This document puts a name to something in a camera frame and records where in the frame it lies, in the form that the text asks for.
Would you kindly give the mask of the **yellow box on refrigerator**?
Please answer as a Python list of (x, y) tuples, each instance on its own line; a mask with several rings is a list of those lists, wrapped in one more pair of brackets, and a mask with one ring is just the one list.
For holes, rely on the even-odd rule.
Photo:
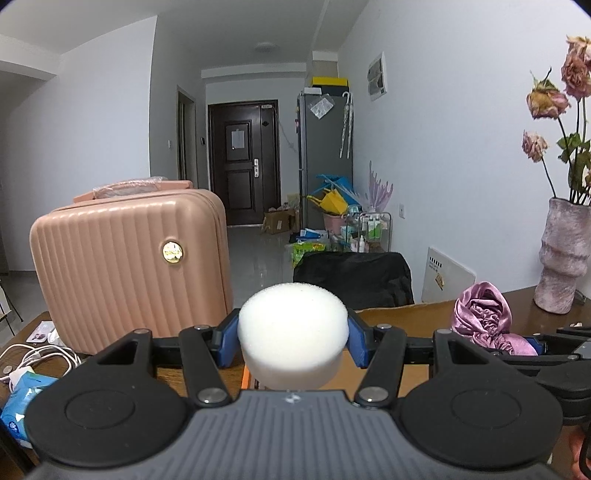
[(313, 76), (311, 77), (310, 85), (312, 87), (349, 87), (349, 80), (342, 77), (326, 77)]

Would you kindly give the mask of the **dried pink roses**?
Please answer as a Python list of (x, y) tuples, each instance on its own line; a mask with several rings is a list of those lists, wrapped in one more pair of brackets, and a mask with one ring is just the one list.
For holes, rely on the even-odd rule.
[(528, 112), (534, 120), (558, 125), (557, 158), (568, 167), (567, 200), (579, 206), (590, 204), (590, 38), (566, 37), (567, 51), (560, 68), (561, 85), (552, 72), (534, 76), (526, 95)]

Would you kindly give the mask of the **blue tissue pack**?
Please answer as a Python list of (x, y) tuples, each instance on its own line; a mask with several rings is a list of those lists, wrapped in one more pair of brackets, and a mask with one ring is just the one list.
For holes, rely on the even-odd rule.
[(12, 437), (23, 447), (31, 449), (31, 443), (25, 431), (25, 412), (29, 403), (56, 378), (33, 373), (26, 370), (15, 384), (5, 406), (1, 420)]

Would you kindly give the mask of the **pink ribbed suitcase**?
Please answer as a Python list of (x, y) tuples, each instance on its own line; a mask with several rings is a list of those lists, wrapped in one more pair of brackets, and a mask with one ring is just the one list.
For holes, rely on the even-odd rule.
[(29, 243), (59, 337), (78, 353), (135, 329), (216, 326), (233, 307), (224, 204), (188, 181), (88, 192), (38, 218)]

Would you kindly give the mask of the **white round sponge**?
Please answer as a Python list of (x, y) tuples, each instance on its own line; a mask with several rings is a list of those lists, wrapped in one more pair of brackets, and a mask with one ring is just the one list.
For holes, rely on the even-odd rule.
[(238, 339), (252, 377), (266, 389), (315, 390), (339, 371), (349, 313), (321, 287), (283, 283), (243, 304)]

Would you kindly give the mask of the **dark brown entrance door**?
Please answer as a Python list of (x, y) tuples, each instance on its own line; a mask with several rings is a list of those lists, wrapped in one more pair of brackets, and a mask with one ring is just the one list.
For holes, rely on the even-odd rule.
[(260, 225), (280, 205), (279, 102), (217, 103), (207, 113), (211, 190), (228, 225)]

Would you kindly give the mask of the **pink textured vase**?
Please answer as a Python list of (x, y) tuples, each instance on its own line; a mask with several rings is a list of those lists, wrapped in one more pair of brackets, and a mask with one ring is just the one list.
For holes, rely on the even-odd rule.
[(570, 312), (578, 280), (588, 270), (590, 257), (590, 207), (552, 198), (541, 238), (542, 272), (534, 303), (542, 310)]

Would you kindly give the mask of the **white panel against wall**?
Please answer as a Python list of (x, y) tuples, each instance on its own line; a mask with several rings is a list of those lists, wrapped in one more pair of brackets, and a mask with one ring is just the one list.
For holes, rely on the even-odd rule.
[(428, 248), (421, 300), (455, 301), (476, 282), (476, 273), (434, 247)]

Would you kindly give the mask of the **grey refrigerator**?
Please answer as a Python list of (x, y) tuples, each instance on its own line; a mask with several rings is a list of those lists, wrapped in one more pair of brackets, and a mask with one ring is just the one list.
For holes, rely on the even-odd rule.
[(342, 176), (353, 180), (353, 156), (341, 152), (342, 127), (344, 127), (345, 98), (328, 96), (331, 109), (318, 118), (311, 107), (322, 96), (301, 92), (297, 97), (298, 120), (298, 173), (300, 174), (301, 227), (322, 229), (322, 212), (308, 195), (320, 197), (324, 180), (321, 175)]

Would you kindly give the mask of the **cardboard box on floor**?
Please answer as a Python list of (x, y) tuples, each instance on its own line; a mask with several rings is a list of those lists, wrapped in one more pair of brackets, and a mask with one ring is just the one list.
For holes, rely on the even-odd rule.
[(280, 234), (294, 231), (297, 227), (297, 212), (294, 209), (274, 209), (263, 216), (263, 233)]

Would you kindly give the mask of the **wall electrical panel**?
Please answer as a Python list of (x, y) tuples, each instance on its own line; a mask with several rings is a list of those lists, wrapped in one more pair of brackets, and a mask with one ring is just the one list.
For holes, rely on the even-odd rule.
[(384, 52), (381, 52), (380, 55), (370, 63), (367, 73), (367, 81), (370, 100), (375, 101), (387, 94), (388, 79)]

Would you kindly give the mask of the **black chair back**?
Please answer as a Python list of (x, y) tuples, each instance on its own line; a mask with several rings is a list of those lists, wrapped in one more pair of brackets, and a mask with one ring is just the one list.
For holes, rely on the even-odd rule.
[(415, 303), (411, 269), (396, 252), (305, 253), (294, 268), (294, 282), (324, 288), (353, 310)]

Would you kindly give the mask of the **pink satin scrunchie bonnet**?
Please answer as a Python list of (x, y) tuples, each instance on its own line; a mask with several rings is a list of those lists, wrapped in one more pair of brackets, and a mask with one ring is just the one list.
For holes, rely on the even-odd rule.
[(511, 332), (512, 311), (501, 291), (492, 283), (478, 282), (455, 302), (451, 329), (472, 343), (508, 355), (537, 356), (536, 348)]

